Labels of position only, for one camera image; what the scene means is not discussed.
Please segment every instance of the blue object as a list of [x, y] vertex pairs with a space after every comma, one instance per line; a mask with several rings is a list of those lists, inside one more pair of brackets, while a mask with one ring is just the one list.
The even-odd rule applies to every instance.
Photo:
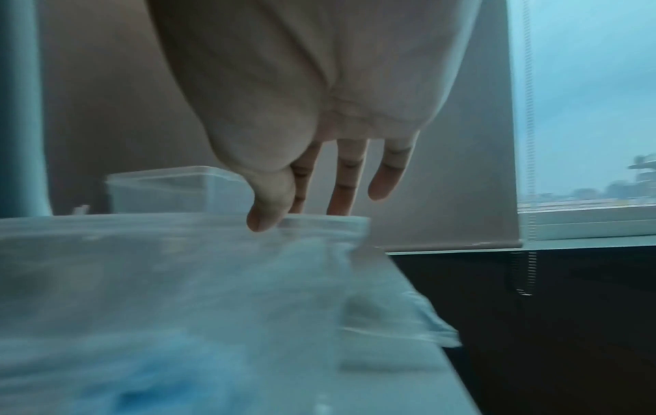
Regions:
[[0, 219], [51, 215], [34, 0], [0, 1]]

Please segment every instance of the skin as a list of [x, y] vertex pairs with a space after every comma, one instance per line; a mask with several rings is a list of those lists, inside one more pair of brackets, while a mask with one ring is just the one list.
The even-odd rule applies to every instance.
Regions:
[[329, 215], [351, 212], [369, 139], [385, 153], [368, 195], [390, 195], [448, 97], [480, 2], [148, 1], [217, 158], [255, 192], [255, 231], [303, 210], [323, 142], [338, 144]]

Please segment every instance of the ziplock bag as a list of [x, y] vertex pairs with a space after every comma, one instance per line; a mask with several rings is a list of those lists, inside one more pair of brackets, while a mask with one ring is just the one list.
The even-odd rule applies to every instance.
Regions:
[[[218, 356], [240, 356], [237, 373], [256, 380], [252, 390], [239, 392], [252, 397], [243, 413], [311, 414], [336, 372], [338, 323], [352, 273], [348, 254], [367, 232], [366, 219], [309, 215], [290, 215], [261, 234], [246, 229], [242, 217], [205, 214], [5, 219], [0, 343], [100, 345], [90, 339], [182, 333], [192, 340], [171, 340], [186, 350], [178, 355], [192, 356], [189, 350], [204, 345]], [[139, 373], [149, 350], [168, 356], [153, 347], [124, 348], [118, 360], [132, 357], [127, 373]], [[172, 365], [186, 367], [183, 362]], [[50, 374], [60, 379], [72, 370], [55, 369]], [[61, 410], [79, 398], [67, 388], [53, 394]], [[169, 407], [172, 414], [203, 414], [189, 408]]]
[[430, 371], [442, 368], [436, 347], [461, 345], [423, 295], [383, 252], [359, 255], [340, 335], [342, 370]]

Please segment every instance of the blue sky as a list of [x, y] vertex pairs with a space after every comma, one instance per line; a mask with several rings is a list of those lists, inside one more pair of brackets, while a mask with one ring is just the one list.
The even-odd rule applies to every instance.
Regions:
[[[656, 0], [530, 0], [536, 191], [633, 181], [656, 152]], [[510, 0], [520, 192], [525, 193], [522, 0]]]

